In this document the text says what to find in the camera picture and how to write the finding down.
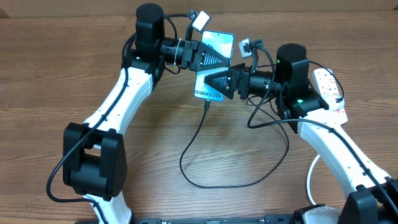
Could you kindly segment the Samsung Galaxy smartphone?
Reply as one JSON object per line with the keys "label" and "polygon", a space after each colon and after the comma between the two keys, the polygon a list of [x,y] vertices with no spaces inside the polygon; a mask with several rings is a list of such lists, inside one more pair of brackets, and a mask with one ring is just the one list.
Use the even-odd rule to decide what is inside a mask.
{"label": "Samsung Galaxy smartphone", "polygon": [[223,91],[229,89],[226,76],[217,74],[230,67],[234,49],[234,35],[225,32],[204,31],[201,42],[206,45],[200,50],[199,66],[204,70],[197,72],[193,94],[209,101],[223,101]]}

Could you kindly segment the white power strip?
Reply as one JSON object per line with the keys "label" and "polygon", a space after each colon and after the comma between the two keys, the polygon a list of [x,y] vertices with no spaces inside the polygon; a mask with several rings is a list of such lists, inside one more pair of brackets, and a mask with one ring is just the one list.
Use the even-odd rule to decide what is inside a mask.
{"label": "white power strip", "polygon": [[[316,92],[323,98],[327,95],[340,95],[338,85],[330,71],[324,68],[315,69],[312,72]],[[342,110],[332,111],[336,123],[343,125],[348,121],[345,107]]]}

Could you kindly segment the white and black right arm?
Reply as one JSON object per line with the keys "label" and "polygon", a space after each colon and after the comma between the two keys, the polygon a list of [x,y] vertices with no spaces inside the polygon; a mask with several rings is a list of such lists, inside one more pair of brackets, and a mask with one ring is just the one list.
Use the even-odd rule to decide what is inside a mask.
{"label": "white and black right arm", "polygon": [[343,130],[333,102],[310,88],[306,48],[278,48],[271,72],[243,64],[207,75],[204,82],[224,96],[259,95],[277,99],[277,124],[288,123],[311,145],[338,181],[346,202],[342,209],[316,204],[294,211],[290,223],[397,223],[397,180],[373,163]]}

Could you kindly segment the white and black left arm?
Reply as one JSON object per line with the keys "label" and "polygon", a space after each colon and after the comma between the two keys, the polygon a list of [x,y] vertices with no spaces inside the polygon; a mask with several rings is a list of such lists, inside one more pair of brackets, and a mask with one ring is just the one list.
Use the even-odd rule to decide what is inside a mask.
{"label": "white and black left arm", "polygon": [[221,72],[231,63],[234,35],[206,29],[207,13],[191,11],[184,39],[165,35],[172,16],[154,3],[136,10],[136,31],[122,49],[118,82],[102,105],[83,123],[70,123],[63,134],[63,181],[87,201],[98,223],[132,223],[122,189],[127,177],[124,134],[143,101],[150,96],[168,66],[197,73],[195,95],[223,97],[206,90],[208,72]]}

